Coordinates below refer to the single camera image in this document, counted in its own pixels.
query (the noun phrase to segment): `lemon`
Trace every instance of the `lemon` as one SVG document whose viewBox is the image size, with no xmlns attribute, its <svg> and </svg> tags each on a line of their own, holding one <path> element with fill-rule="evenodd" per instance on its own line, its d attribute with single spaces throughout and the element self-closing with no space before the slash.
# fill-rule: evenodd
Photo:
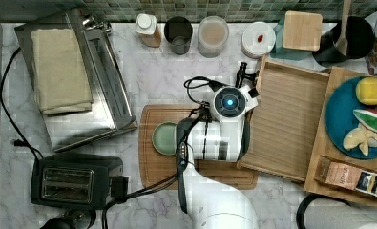
<svg viewBox="0 0 377 229">
<path fill-rule="evenodd" d="M 358 100 L 366 105 L 377 105 L 377 78 L 365 77 L 355 89 Z"/>
</svg>

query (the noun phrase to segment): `stainless steel tray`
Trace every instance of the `stainless steel tray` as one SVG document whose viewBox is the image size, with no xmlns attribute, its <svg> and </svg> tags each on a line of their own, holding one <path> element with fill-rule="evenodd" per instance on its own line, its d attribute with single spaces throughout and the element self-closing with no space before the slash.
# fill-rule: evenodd
<svg viewBox="0 0 377 229">
<path fill-rule="evenodd" d="M 68 10 L 15 28 L 33 85 L 31 32 L 39 29 L 73 29 L 83 56 L 93 95 L 90 112 L 43 115 L 51 144 L 56 152 L 71 150 L 99 139 L 137 128 L 125 85 L 105 31 L 85 31 L 84 16 Z"/>
</svg>

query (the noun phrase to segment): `marble countertop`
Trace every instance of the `marble countertop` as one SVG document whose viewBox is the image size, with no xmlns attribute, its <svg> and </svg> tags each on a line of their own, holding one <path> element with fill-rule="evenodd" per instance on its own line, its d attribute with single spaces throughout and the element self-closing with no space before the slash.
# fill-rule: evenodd
<svg viewBox="0 0 377 229">
<path fill-rule="evenodd" d="M 142 45 L 136 34 L 135 24 L 113 24 L 114 32 L 110 41 L 137 121 L 140 121 L 143 107 L 147 104 L 190 104 L 191 101 L 183 89 L 183 82 L 193 76 L 219 76 L 218 80 L 234 84 L 241 61 L 248 63 L 248 71 L 252 73 L 257 60 L 245 56 L 240 48 L 241 35 L 247 25 L 229 25 L 230 35 L 222 54 L 207 59 L 202 57 L 197 49 L 198 24 L 193 25 L 194 35 L 190 51 L 181 56 L 171 52 L 164 38 L 158 49 Z M 3 70 L 18 47 L 13 30 L 15 26 L 17 25 L 3 24 Z M 325 24 L 325 29 L 332 26 Z M 322 69 L 311 56 L 303 61 L 283 62 L 313 70 Z M 361 73 L 367 72 L 364 60 L 350 61 L 344 65 Z M 13 119 L 30 144 L 38 148 L 44 156 L 50 155 L 52 149 L 48 134 L 33 101 L 31 82 L 22 53 L 11 66 L 5 100 Z M 2 112 L 0 228 L 40 228 L 63 210 L 31 204 L 33 157 L 28 149 L 10 144 L 10 141 L 16 138 L 17 133 Z M 124 175 L 130 178 L 129 192 L 142 188 L 138 168 L 138 130 L 83 146 L 80 151 L 120 157 L 124 162 Z M 297 228 L 295 214 L 307 195 L 302 187 L 286 179 L 260 173 L 256 188 L 243 192 L 255 207 L 261 229 Z M 377 219 L 377 209 L 362 209 Z M 109 211 L 108 222 L 110 228 L 122 229 L 192 227 L 191 219 L 179 208 L 177 191 L 161 191 L 117 205 Z M 100 228 L 100 216 L 93 228 Z"/>
</svg>

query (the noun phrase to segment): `white jar lid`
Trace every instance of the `white jar lid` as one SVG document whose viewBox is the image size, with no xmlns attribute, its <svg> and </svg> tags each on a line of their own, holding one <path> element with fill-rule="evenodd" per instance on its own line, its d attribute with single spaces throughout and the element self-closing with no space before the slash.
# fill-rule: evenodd
<svg viewBox="0 0 377 229">
<path fill-rule="evenodd" d="M 203 19 L 198 27 L 198 39 L 206 48 L 218 48 L 226 42 L 229 36 L 229 27 L 226 22 L 217 16 Z"/>
<path fill-rule="evenodd" d="M 249 25 L 242 34 L 241 43 L 246 51 L 255 55 L 264 55 L 274 48 L 276 35 L 264 22 Z"/>
<path fill-rule="evenodd" d="M 139 14 L 136 20 L 136 31 L 140 34 L 151 35 L 155 33 L 157 20 L 153 15 Z"/>
</svg>

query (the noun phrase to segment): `blue plate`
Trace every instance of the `blue plate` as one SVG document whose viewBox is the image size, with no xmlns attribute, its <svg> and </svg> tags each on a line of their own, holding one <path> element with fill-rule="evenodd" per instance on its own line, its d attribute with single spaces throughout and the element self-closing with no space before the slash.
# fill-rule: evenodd
<svg viewBox="0 0 377 229">
<path fill-rule="evenodd" d="M 325 127 L 334 145 L 344 154 L 358 159 L 377 158 L 377 148 L 369 147 L 369 154 L 365 156 L 359 147 L 350 151 L 343 147 L 346 134 L 358 127 L 358 120 L 353 114 L 354 109 L 375 108 L 360 103 L 355 95 L 355 87 L 363 77 L 350 79 L 338 87 L 330 97 L 325 110 Z"/>
</svg>

